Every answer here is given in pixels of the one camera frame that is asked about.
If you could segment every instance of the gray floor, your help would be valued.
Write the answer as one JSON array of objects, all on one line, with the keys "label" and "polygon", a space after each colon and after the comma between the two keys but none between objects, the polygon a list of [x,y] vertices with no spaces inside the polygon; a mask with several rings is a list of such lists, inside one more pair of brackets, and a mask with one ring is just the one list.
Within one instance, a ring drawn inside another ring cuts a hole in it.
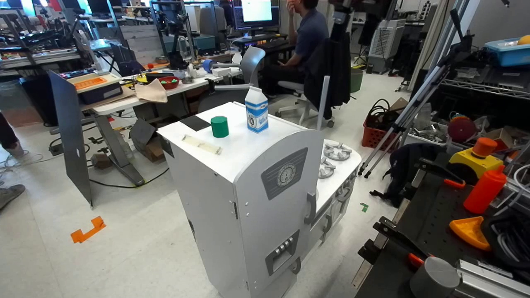
[{"label": "gray floor", "polygon": [[[366,157],[371,151],[361,147],[364,116],[379,98],[406,98],[394,93],[399,83],[399,78],[364,76],[358,99],[336,111],[336,126],[326,129],[326,137]],[[5,184],[25,184],[27,192],[0,214],[0,296],[219,296],[205,275],[169,174],[137,190],[94,185],[98,199],[91,209],[66,179],[63,157],[46,152],[53,136],[41,126],[22,127],[17,134],[30,154],[17,166],[2,151],[0,161],[8,164],[2,175]],[[134,162],[144,177],[166,169],[166,164],[151,164],[137,154]],[[351,280],[361,265],[356,252],[374,237],[371,225],[396,212],[368,195],[373,189],[384,190],[381,175],[386,169],[388,161],[369,180],[356,180],[346,215],[305,260],[288,298],[354,295]],[[91,175],[128,184],[116,171]],[[106,228],[75,245],[70,233],[89,230],[89,220],[98,215]]]}]

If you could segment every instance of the orange tape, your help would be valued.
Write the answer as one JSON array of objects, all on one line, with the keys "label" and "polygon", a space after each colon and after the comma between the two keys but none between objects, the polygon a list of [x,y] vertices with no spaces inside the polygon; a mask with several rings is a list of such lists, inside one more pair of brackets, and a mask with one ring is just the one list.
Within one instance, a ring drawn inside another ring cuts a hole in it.
[{"label": "orange tape", "polygon": [[94,217],[93,225],[94,225],[94,228],[91,228],[86,233],[83,233],[81,230],[75,230],[71,233],[73,243],[83,243],[106,227],[101,217]]}]

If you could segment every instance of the tripod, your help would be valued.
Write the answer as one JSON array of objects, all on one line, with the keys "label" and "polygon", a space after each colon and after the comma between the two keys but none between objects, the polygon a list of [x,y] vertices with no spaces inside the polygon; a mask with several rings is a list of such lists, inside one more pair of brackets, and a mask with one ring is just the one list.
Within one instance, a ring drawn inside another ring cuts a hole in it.
[{"label": "tripod", "polygon": [[389,127],[389,131],[384,134],[384,137],[379,141],[376,149],[369,154],[369,157],[361,164],[358,175],[363,175],[364,171],[369,167],[371,161],[376,159],[376,162],[368,169],[366,179],[371,175],[371,172],[378,167],[378,164],[383,161],[384,154],[389,152],[389,149],[402,137],[414,121],[414,116],[417,111],[422,109],[426,103],[432,98],[436,89],[439,88],[441,81],[449,73],[447,70],[457,61],[460,53],[469,53],[472,46],[472,35],[464,36],[460,28],[460,17],[457,10],[451,12],[451,18],[454,26],[457,28],[457,33],[460,36],[460,43],[451,46],[451,51],[446,58],[439,61],[439,65],[429,73],[422,86],[417,89],[411,103],[406,106],[406,109],[399,114],[396,123]]}]

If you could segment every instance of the paper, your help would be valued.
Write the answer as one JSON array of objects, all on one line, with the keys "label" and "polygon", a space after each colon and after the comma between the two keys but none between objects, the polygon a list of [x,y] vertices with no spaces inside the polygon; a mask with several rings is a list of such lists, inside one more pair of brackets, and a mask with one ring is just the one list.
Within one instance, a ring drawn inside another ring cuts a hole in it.
[{"label": "paper", "polygon": [[167,103],[166,88],[159,79],[151,81],[151,84],[136,84],[136,98],[151,103]]}]

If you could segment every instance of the circular logo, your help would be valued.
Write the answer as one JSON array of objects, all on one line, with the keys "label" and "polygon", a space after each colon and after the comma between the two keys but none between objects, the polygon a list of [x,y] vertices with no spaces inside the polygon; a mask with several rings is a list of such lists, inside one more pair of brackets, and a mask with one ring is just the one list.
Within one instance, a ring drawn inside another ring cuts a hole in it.
[{"label": "circular logo", "polygon": [[296,167],[293,164],[287,164],[278,171],[277,184],[280,187],[288,185],[296,175]]}]

